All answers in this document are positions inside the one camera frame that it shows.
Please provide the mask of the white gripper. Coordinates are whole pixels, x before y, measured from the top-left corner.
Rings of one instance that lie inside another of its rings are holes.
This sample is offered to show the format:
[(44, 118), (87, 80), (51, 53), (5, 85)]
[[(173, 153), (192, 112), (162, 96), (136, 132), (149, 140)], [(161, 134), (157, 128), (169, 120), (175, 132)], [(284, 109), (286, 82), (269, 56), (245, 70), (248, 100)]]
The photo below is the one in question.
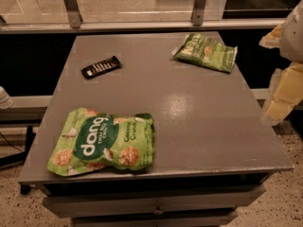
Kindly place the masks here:
[(292, 62), (284, 70), (276, 69), (271, 77), (268, 96), (262, 106), (260, 121), (268, 126), (281, 123), (303, 100), (303, 1), (259, 41), (265, 48), (279, 48), (280, 55)]

